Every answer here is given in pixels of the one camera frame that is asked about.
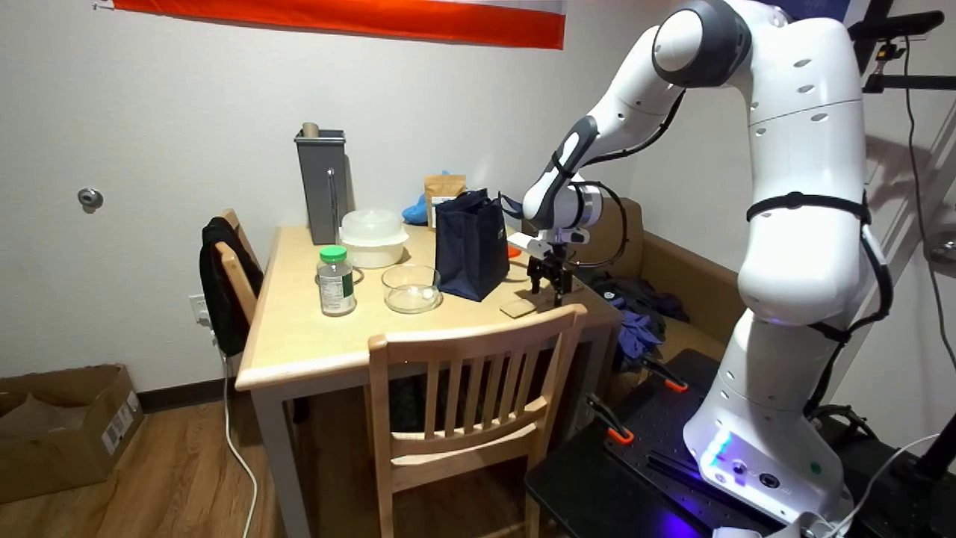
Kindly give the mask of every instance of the electrical outlet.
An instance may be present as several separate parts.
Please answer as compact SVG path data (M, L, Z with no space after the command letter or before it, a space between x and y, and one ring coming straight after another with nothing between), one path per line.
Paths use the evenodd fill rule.
M191 295L187 295L187 306L191 306L191 321L194 321L197 325L211 325L203 292L191 292Z

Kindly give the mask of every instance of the white container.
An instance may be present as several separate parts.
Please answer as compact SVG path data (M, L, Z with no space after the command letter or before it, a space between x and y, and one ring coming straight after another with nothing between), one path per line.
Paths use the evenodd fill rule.
M408 230L397 212L356 210L339 222L338 238L348 249L351 265L373 270L393 265L402 256Z
M315 283L320 283L320 307L324 316L344 316L348 310L356 310L356 279L351 279L351 265L348 252L344 244L323 244L320 249L320 273L315 273Z

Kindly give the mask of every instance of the white bowl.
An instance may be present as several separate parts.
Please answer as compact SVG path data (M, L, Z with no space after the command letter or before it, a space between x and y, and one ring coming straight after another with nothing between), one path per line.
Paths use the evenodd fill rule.
M338 228L338 241L348 249L348 264L360 270L393 265L405 252L408 230L397 212L357 210Z

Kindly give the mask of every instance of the cardboard box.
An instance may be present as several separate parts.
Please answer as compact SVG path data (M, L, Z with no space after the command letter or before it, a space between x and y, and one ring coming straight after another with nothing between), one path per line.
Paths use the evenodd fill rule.
M121 366L0 380L0 501L106 479L140 416Z

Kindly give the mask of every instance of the table leg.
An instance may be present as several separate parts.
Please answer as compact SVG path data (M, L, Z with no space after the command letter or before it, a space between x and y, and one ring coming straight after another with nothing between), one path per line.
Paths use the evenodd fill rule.
M251 391L270 481L273 481L273 499L276 512L287 530L287 538L311 538L311 522L303 512L303 493L297 481L297 463L291 449L291 425L282 410L282 398L270 391Z

